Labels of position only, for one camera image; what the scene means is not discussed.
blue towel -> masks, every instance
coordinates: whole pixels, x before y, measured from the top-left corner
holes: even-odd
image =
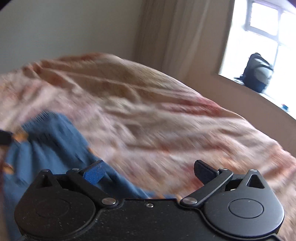
[[[53,174],[64,174],[73,167],[84,169],[100,160],[90,152],[88,143],[73,124],[62,114],[43,112],[22,126],[27,138],[14,140],[6,156],[6,164],[14,174],[4,174],[4,213],[11,241],[21,234],[14,221],[14,209],[39,171],[50,169]],[[117,199],[153,196],[119,175],[112,167],[102,163],[104,172],[95,184]]]

bed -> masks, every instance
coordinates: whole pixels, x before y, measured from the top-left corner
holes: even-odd
[[[258,169],[285,209],[280,237],[296,240],[295,158],[178,80],[102,53],[42,60],[0,76],[0,129],[15,132],[45,109],[66,115],[98,156],[159,197],[201,187],[197,159],[241,174]]]

metal screw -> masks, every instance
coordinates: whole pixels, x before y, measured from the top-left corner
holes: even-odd
[[[102,204],[105,205],[113,205],[116,203],[116,199],[112,198],[112,197],[106,197],[104,199],[102,199]]]
[[[183,203],[187,205],[193,205],[197,203],[197,200],[194,197],[185,197],[182,200],[183,200]]]
[[[153,203],[146,203],[146,207],[154,207]]]

wall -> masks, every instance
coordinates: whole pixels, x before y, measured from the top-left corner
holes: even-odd
[[[142,0],[12,0],[0,11],[0,73],[41,58],[131,59]]]
[[[296,120],[245,86],[218,75],[229,30],[233,0],[211,0],[186,85],[245,117],[296,156]]]

beige curtain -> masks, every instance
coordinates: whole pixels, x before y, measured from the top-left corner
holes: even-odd
[[[186,77],[211,0],[144,0],[135,61]]]

